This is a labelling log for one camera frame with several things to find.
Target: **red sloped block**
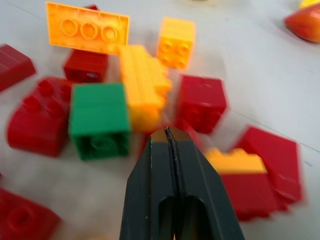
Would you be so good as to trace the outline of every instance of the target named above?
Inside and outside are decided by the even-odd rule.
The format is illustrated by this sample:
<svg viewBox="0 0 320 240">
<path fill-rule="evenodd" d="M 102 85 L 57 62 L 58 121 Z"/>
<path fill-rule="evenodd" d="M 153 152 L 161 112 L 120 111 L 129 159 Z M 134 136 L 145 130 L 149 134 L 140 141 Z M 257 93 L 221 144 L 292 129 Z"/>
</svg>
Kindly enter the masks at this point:
<svg viewBox="0 0 320 240">
<path fill-rule="evenodd" d="M 0 188 L 2 240 L 48 240 L 60 218 L 51 210 Z"/>
<path fill-rule="evenodd" d="M 7 44 L 0 46 L 0 92 L 35 73 L 29 57 Z"/>
<path fill-rule="evenodd" d="M 267 218 L 270 213 L 279 210 L 278 199 L 267 173 L 220 176 L 239 221 Z"/>
<path fill-rule="evenodd" d="M 10 147 L 57 157 L 68 140 L 72 86 L 61 78 L 46 77 L 11 117 L 7 128 Z"/>
<path fill-rule="evenodd" d="M 91 5 L 84 6 L 84 8 L 86 8 L 86 9 L 91 9 L 91 10 L 99 10 L 99 8 L 97 7 L 97 5 L 95 5 L 95 4 L 91 4 Z"/>
<path fill-rule="evenodd" d="M 286 208 L 286 204 L 302 200 L 296 142 L 250 126 L 233 148 L 244 149 L 247 153 L 257 154 L 262 158 L 283 208 Z"/>
</svg>

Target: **red toy block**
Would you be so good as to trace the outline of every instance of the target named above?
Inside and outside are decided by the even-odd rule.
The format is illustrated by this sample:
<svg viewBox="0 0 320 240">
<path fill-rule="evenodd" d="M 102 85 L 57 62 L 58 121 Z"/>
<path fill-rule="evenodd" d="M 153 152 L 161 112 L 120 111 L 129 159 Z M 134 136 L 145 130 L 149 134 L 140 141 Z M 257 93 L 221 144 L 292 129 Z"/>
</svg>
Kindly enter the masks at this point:
<svg viewBox="0 0 320 240">
<path fill-rule="evenodd" d="M 284 209 L 285 205 L 302 200 L 296 142 L 251 126 L 233 148 L 244 149 L 262 158 Z"/>
<path fill-rule="evenodd" d="M 10 147 L 57 157 L 68 140 L 71 84 L 46 77 L 11 117 Z"/>
<path fill-rule="evenodd" d="M 73 50 L 63 69 L 66 79 L 78 83 L 102 83 L 108 67 L 108 55 Z"/>
<path fill-rule="evenodd" d="M 95 4 L 91 4 L 88 6 L 84 6 L 85 9 L 91 9 L 91 10 L 99 10 L 99 8 L 97 7 L 97 5 Z"/>
<path fill-rule="evenodd" d="M 239 221 L 267 218 L 280 209 L 267 173 L 220 176 Z"/>
<path fill-rule="evenodd" d="M 35 73 L 29 57 L 7 44 L 0 46 L 0 92 Z"/>
<path fill-rule="evenodd" d="M 182 76 L 177 98 L 177 125 L 186 121 L 196 132 L 210 134 L 226 107 L 220 79 Z"/>
<path fill-rule="evenodd" d="M 0 188 L 0 238 L 49 240 L 60 218 L 51 210 Z"/>
</svg>

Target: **green toy block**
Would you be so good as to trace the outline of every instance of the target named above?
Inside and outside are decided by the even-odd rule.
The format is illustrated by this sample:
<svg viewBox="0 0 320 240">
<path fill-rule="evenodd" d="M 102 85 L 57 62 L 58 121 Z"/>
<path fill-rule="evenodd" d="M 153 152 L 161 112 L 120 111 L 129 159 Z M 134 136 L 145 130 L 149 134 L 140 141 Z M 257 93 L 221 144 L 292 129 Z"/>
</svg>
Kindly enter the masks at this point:
<svg viewBox="0 0 320 240">
<path fill-rule="evenodd" d="M 127 156 L 130 132 L 121 83 L 73 87 L 69 135 L 82 160 Z"/>
</svg>

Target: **yellow toy block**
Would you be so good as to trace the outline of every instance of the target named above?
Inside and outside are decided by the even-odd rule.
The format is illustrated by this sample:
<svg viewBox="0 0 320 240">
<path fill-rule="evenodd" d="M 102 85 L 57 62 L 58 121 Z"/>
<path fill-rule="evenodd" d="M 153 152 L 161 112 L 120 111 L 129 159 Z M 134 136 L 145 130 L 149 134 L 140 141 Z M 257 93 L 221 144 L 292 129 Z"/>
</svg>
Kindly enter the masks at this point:
<svg viewBox="0 0 320 240">
<path fill-rule="evenodd" d="M 161 111 L 172 89 L 167 70 L 142 45 L 119 47 L 119 57 L 132 129 L 153 131 L 161 124 Z"/>
<path fill-rule="evenodd" d="M 320 3 L 320 0 L 302 0 L 302 2 L 300 3 L 299 8 L 304 9 L 306 7 L 309 7 L 313 4 L 318 4 Z"/>
<path fill-rule="evenodd" d="M 237 148 L 231 153 L 222 153 L 217 148 L 209 149 L 204 156 L 218 174 L 267 173 L 264 162 L 256 154 L 248 154 Z"/>
<path fill-rule="evenodd" d="M 130 17 L 120 14 L 46 3 L 51 45 L 101 54 L 117 54 L 127 45 Z"/>
<path fill-rule="evenodd" d="M 186 69 L 196 41 L 196 25 L 192 21 L 164 17 L 156 57 L 163 65 Z"/>
</svg>

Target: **white table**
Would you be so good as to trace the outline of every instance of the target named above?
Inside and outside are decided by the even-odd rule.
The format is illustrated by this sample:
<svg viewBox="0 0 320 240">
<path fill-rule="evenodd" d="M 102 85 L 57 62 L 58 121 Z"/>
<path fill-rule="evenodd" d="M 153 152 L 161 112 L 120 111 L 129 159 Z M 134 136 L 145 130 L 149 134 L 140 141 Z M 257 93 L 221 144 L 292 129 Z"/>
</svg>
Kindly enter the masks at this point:
<svg viewBox="0 0 320 240">
<path fill-rule="evenodd" d="M 241 224 L 247 240 L 317 240 L 320 234 L 320 46 L 290 33 L 282 19 L 297 0 L 62 0 L 76 6 L 131 16 L 130 44 L 156 51 L 163 16 L 192 20 L 197 42 L 190 74 L 218 77 L 226 85 L 230 109 L 208 145 L 228 149 L 252 124 L 300 143 L 307 204 L 273 220 Z M 138 142 L 128 159 L 84 163 L 69 143 L 58 159 L 11 149 L 6 123 L 40 77 L 63 77 L 69 49 L 52 47 L 44 0 L 1 0 L 0 43 L 29 56 L 37 75 L 0 94 L 1 185 L 45 205 L 65 221 L 62 240 L 119 238 L 127 177 Z M 109 70 L 113 80 L 118 70 Z M 172 80 L 178 83 L 178 73 Z"/>
</svg>

